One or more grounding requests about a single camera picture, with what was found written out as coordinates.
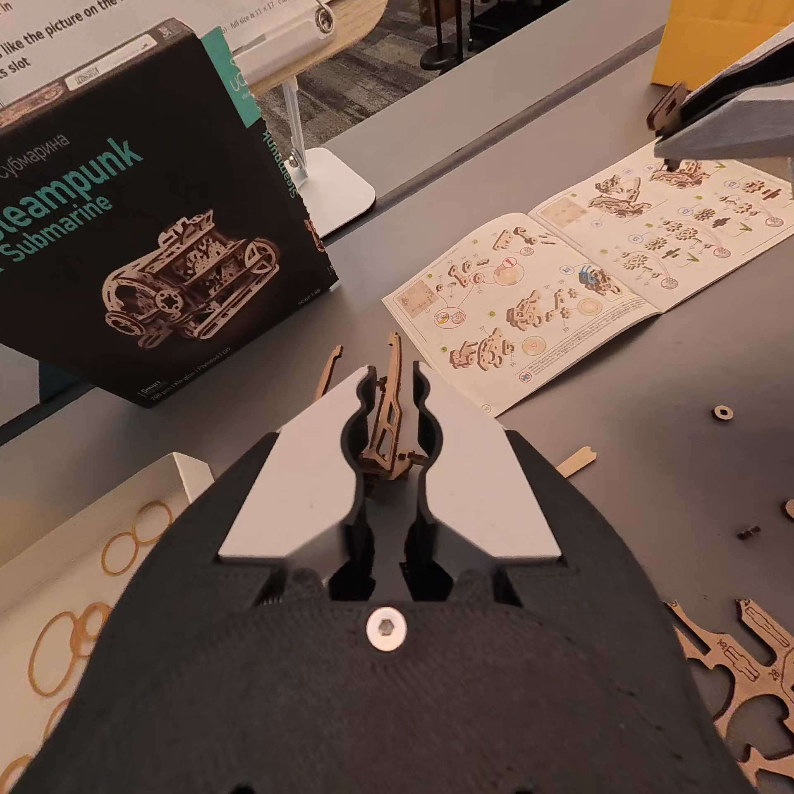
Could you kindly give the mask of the group of rubber bands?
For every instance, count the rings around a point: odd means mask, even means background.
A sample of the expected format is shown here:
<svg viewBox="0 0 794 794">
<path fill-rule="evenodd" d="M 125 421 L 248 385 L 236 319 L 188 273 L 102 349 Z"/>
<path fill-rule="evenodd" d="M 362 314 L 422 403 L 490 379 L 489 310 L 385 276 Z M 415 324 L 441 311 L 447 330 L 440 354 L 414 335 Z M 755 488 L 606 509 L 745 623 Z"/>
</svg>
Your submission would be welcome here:
<svg viewBox="0 0 794 794">
<path fill-rule="evenodd" d="M 2 568 L 2 792 L 53 734 L 123 590 L 181 510 L 162 498 L 105 527 L 70 521 Z"/>
</svg>

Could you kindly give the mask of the instruction booklet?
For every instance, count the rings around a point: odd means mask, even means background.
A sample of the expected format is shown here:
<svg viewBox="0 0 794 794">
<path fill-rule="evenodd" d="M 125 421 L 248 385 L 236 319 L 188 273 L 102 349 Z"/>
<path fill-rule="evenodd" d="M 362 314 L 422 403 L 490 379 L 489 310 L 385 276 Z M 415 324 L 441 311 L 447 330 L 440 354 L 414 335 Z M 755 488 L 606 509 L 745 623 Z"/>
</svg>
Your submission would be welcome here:
<svg viewBox="0 0 794 794">
<path fill-rule="evenodd" d="M 650 143 L 473 230 L 383 299 L 427 362 L 498 416 L 632 326 L 792 235 L 792 188 Z"/>
</svg>

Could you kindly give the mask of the wooden display board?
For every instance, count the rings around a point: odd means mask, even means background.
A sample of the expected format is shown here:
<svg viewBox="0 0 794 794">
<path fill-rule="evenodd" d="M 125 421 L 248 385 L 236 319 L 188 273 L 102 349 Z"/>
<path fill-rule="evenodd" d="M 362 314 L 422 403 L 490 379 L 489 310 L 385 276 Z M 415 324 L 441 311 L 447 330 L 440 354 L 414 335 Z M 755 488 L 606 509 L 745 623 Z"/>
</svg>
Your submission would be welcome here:
<svg viewBox="0 0 794 794">
<path fill-rule="evenodd" d="M 335 35 L 325 40 L 317 51 L 304 55 L 293 64 L 286 65 L 260 81 L 249 83 L 251 93 L 258 97 L 280 86 L 285 80 L 301 75 L 352 47 L 372 32 L 382 18 L 386 6 L 387 1 L 330 1 Z"/>
</svg>

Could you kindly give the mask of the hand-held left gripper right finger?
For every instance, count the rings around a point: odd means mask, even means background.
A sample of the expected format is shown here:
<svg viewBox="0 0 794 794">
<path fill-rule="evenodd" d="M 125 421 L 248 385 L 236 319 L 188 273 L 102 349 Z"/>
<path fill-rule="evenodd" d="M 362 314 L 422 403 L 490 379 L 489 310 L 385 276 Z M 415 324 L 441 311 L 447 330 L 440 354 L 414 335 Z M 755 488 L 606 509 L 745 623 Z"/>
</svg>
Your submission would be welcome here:
<svg viewBox="0 0 794 794">
<path fill-rule="evenodd" d="M 405 545 L 408 581 L 454 581 L 512 564 L 561 559 L 561 548 L 502 425 L 426 363 L 413 367 L 418 442 L 426 454 Z"/>
</svg>

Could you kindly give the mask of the rounded wooden model part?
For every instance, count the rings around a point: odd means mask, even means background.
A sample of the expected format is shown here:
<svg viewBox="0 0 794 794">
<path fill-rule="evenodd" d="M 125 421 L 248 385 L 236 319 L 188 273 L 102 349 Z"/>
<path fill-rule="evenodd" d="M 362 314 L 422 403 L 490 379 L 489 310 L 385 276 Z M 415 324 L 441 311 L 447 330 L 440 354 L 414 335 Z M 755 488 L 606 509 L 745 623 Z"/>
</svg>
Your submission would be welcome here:
<svg viewBox="0 0 794 794">
<path fill-rule="evenodd" d="M 681 107 L 689 90 L 684 82 L 677 82 L 659 102 L 650 110 L 646 124 L 655 136 L 675 134 L 682 126 Z"/>
</svg>

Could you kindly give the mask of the slim wooden lever part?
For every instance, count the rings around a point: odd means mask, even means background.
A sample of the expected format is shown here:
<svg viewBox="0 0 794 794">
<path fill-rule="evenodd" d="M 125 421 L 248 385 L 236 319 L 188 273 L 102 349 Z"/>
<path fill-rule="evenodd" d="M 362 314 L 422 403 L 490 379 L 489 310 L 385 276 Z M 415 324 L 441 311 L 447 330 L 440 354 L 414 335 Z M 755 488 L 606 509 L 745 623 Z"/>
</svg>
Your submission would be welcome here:
<svg viewBox="0 0 794 794">
<path fill-rule="evenodd" d="M 343 352 L 344 346 L 341 344 L 336 345 L 332 350 L 323 368 L 318 386 L 314 393 L 313 402 L 319 401 L 326 394 L 326 392 L 328 392 L 332 381 L 333 370 L 335 368 L 336 362 L 341 358 Z"/>
</svg>

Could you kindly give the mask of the yellow plastic bin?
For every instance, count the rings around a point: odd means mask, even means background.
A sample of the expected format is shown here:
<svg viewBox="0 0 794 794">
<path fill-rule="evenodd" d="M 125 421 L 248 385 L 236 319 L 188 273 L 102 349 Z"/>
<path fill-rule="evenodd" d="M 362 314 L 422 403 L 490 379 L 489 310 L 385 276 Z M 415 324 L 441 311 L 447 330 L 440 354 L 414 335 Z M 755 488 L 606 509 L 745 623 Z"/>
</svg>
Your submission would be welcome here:
<svg viewBox="0 0 794 794">
<path fill-rule="evenodd" d="M 672 1 L 650 82 L 695 90 L 792 21 L 792 1 Z"/>
</svg>

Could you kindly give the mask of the flat wooden stick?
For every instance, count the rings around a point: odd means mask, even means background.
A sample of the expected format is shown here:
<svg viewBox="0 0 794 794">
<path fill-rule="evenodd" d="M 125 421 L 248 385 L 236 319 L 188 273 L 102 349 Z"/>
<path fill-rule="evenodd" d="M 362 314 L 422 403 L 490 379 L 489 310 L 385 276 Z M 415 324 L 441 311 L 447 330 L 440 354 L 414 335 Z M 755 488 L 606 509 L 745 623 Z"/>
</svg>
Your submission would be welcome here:
<svg viewBox="0 0 794 794">
<path fill-rule="evenodd" d="M 581 471 L 585 467 L 589 466 L 596 459 L 596 452 L 594 452 L 590 446 L 585 446 L 562 461 L 556 467 L 556 470 L 562 475 L 562 477 L 567 479 L 576 474 L 578 471 Z"/>
</svg>

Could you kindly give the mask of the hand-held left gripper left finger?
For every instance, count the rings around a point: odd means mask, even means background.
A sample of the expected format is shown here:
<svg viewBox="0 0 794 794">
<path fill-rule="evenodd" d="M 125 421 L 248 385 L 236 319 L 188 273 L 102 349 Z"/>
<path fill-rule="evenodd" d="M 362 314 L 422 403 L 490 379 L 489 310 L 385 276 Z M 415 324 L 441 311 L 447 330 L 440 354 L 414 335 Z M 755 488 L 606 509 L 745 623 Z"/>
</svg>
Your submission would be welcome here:
<svg viewBox="0 0 794 794">
<path fill-rule="evenodd" d="M 375 382 L 375 367 L 363 366 L 280 428 L 220 547 L 223 561 L 308 568 L 323 581 L 349 564 L 369 576 L 374 541 L 358 458 Z"/>
</svg>

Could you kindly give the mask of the black metal pole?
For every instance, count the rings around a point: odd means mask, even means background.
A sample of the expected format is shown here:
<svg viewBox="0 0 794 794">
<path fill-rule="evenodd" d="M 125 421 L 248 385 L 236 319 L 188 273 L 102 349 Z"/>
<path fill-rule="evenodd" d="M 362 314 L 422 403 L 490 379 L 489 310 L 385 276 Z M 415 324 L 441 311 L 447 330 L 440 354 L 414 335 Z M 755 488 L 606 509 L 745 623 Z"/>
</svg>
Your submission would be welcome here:
<svg viewBox="0 0 794 794">
<path fill-rule="evenodd" d="M 464 36 L 463 36 L 463 2 L 451 2 L 455 25 L 455 39 L 445 41 L 442 34 L 442 5 L 450 2 L 431 1 L 422 2 L 432 9 L 432 22 L 435 29 L 435 43 L 422 54 L 420 68 L 425 72 L 440 72 L 444 74 L 464 62 Z"/>
</svg>

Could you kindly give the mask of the laser-cut wooden part sheet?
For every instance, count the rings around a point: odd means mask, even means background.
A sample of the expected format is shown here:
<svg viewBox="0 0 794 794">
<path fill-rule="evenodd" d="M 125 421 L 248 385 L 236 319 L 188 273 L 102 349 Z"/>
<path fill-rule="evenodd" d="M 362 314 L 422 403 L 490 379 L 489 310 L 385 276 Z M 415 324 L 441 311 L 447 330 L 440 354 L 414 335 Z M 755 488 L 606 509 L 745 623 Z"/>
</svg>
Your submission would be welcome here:
<svg viewBox="0 0 794 794">
<path fill-rule="evenodd" d="M 708 670 L 724 668 L 731 677 L 725 703 L 713 717 L 714 727 L 722 739 L 740 708 L 751 700 L 770 696 L 785 706 L 783 726 L 793 732 L 793 637 L 767 610 L 750 599 L 736 601 L 739 620 L 772 652 L 772 660 L 762 663 L 735 637 L 711 632 L 693 622 L 680 603 L 665 606 L 675 616 L 675 632 L 688 660 L 700 662 Z"/>
</svg>

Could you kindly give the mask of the white cardboard tray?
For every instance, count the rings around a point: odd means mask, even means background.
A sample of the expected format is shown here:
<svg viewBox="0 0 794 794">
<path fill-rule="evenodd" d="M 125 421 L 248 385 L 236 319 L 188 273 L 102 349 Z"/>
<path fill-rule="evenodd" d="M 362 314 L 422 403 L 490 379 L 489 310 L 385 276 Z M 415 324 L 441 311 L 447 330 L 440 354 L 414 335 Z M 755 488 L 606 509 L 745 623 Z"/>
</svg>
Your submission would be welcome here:
<svg viewBox="0 0 794 794">
<path fill-rule="evenodd" d="M 213 475 L 208 464 L 172 452 L 84 506 L 81 511 L 77 511 L 74 500 L 67 500 L 61 506 L 53 500 L 46 500 L 43 508 L 35 508 L 31 501 L 12 507 L 11 502 L 5 500 L 2 502 L 2 568 L 70 521 L 86 520 L 105 527 L 112 521 L 129 517 L 143 504 L 162 498 L 171 499 L 173 506 L 181 507 L 180 515 L 211 484 Z M 7 588 L 2 585 L 1 571 L 1 638 L 2 599 Z"/>
</svg>

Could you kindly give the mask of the wooden lattice arm part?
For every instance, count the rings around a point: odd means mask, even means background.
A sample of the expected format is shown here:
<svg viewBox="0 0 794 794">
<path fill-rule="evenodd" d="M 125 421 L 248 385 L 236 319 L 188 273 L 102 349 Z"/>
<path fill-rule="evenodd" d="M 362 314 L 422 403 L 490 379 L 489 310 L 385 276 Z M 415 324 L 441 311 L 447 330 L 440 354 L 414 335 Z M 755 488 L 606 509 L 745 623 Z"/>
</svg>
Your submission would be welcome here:
<svg viewBox="0 0 794 794">
<path fill-rule="evenodd" d="M 359 456 L 366 495 L 371 495 L 380 483 L 401 479 L 407 476 L 414 465 L 424 466 L 429 461 L 424 454 L 399 447 L 402 428 L 402 406 L 399 401 L 402 381 L 400 335 L 391 332 L 388 343 L 392 352 L 387 375 L 377 381 L 381 394 L 375 423 L 369 443 Z"/>
</svg>

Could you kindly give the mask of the printed instruction sheet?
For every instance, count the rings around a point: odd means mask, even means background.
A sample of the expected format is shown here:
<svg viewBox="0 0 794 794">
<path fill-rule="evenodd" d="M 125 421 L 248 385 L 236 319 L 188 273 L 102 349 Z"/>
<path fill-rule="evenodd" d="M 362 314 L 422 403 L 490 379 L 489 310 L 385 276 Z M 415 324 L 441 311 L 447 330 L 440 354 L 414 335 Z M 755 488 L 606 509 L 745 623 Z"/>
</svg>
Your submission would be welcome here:
<svg viewBox="0 0 794 794">
<path fill-rule="evenodd" d="M 330 6 L 316 1 L 10 1 L 1 6 L 2 105 L 169 18 L 197 36 L 220 28 L 249 83 L 317 52 L 337 30 Z"/>
</svg>

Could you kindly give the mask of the black model kit box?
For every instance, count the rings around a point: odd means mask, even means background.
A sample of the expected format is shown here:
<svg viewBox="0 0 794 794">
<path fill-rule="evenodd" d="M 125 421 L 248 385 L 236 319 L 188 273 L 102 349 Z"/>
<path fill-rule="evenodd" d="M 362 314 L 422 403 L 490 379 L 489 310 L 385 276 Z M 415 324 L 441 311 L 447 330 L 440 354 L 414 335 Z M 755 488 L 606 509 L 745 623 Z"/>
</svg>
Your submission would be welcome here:
<svg viewBox="0 0 794 794">
<path fill-rule="evenodd" d="M 2 109 L 2 344 L 153 407 L 337 283 L 223 34 Z"/>
</svg>

